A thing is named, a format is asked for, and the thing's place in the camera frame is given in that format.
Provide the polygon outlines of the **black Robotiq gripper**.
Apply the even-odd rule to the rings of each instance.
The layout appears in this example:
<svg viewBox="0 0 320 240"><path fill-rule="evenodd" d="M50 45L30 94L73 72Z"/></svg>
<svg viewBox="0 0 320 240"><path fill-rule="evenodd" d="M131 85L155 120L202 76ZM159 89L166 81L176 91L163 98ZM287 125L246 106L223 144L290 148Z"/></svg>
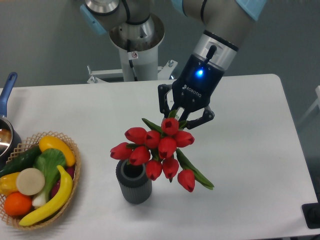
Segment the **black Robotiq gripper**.
<svg viewBox="0 0 320 240"><path fill-rule="evenodd" d="M195 55L188 59L181 75L173 84L160 84L158 90L159 111L168 118L173 110L183 109L181 120L186 120L190 113L203 109L202 116L188 120L185 128L194 129L215 117L209 104L211 95L224 75L224 71L216 68ZM169 109L167 95L172 90L173 106Z"/></svg>

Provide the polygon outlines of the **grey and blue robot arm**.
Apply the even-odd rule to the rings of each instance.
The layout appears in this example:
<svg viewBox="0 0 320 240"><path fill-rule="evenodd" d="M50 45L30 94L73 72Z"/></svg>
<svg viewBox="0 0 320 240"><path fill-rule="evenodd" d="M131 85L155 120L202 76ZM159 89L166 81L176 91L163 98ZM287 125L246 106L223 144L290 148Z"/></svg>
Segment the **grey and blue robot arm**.
<svg viewBox="0 0 320 240"><path fill-rule="evenodd" d="M174 0L184 16L204 24L204 31L180 76L158 86L165 118L182 109L182 127L196 128L214 118L211 95L265 6L264 0ZM118 48L126 82L157 80L158 46L165 30L148 0L86 0L80 12L97 34L109 34Z"/></svg>

